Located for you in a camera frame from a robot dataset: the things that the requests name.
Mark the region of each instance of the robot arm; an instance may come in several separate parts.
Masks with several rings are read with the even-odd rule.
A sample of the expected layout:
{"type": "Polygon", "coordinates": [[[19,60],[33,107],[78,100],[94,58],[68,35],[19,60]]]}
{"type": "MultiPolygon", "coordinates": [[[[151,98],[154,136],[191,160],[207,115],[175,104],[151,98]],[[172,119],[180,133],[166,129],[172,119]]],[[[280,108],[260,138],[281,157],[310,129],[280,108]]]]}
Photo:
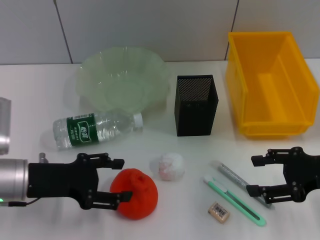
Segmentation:
{"type": "MultiPolygon", "coordinates": [[[[29,163],[20,159],[0,160],[0,197],[23,200],[28,198],[75,199],[82,209],[117,210],[119,203],[129,202],[132,192],[101,192],[98,188],[98,168],[120,170],[125,161],[111,160],[108,153],[79,153],[72,163],[48,163],[44,153],[39,155],[39,163],[29,163]],[[1,179],[1,172],[6,174],[1,179]]],[[[29,203],[8,201],[9,207],[24,207],[29,203]]]]}
{"type": "Polygon", "coordinates": [[[251,158],[255,167],[283,164],[286,184],[276,186],[247,185],[251,197],[263,196],[265,203],[294,201],[301,203],[312,190],[320,189],[320,156],[311,156],[302,147],[268,149],[265,156],[251,158]]]}

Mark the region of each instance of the silver metal cylinder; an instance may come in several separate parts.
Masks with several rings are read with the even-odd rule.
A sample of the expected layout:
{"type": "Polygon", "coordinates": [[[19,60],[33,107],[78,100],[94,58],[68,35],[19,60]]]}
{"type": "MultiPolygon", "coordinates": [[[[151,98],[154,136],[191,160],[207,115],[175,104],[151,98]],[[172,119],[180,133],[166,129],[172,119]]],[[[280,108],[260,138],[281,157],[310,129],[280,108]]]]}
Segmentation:
{"type": "Polygon", "coordinates": [[[0,199],[24,201],[28,190],[28,161],[0,159],[0,199]]]}
{"type": "Polygon", "coordinates": [[[0,97],[0,155],[8,154],[10,144],[11,101],[0,97]]]}

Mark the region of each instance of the barcode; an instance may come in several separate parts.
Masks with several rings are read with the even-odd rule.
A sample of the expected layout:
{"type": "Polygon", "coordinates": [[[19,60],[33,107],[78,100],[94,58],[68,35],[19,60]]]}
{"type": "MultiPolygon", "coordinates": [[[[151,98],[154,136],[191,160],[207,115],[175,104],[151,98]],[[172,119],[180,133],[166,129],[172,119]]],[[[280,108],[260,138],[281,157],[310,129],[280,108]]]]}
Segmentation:
{"type": "Polygon", "coordinates": [[[79,116],[74,116],[72,118],[72,120],[83,119],[83,118],[87,118],[87,117],[89,117],[89,114],[83,114],[83,115],[79,115],[79,116]]]}
{"type": "Polygon", "coordinates": [[[213,210],[221,217],[223,218],[224,215],[228,212],[223,207],[221,207],[218,203],[213,206],[213,210]]]}

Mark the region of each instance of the plastic water bottle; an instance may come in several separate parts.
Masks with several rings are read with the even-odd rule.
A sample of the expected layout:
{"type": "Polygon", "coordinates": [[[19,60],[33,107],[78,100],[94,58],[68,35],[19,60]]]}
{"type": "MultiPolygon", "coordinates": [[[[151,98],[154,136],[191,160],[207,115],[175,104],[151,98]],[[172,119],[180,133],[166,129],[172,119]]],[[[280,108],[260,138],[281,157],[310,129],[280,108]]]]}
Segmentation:
{"type": "Polygon", "coordinates": [[[62,150],[110,141],[143,125],[141,113],[130,114],[114,109],[56,120],[53,134],[57,147],[62,150]]]}

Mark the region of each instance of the white tile wall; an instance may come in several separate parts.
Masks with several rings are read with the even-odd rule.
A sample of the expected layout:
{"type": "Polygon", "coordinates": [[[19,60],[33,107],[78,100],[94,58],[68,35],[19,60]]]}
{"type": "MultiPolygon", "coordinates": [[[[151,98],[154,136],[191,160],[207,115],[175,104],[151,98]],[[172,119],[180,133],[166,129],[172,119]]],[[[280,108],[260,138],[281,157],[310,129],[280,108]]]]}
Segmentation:
{"type": "Polygon", "coordinates": [[[73,62],[112,46],[166,61],[223,60],[237,0],[58,0],[73,62]]]}
{"type": "MultiPolygon", "coordinates": [[[[112,46],[223,60],[237,0],[57,0],[75,63],[112,46]]],[[[320,0],[240,0],[234,32],[290,31],[320,58],[320,0]]],[[[53,0],[0,0],[0,65],[70,63],[53,0]]]]}
{"type": "Polygon", "coordinates": [[[305,58],[320,58],[320,0],[240,0],[233,31],[289,31],[305,58]]]}
{"type": "Polygon", "coordinates": [[[0,65],[70,63],[53,0],[0,0],[0,65]]]}

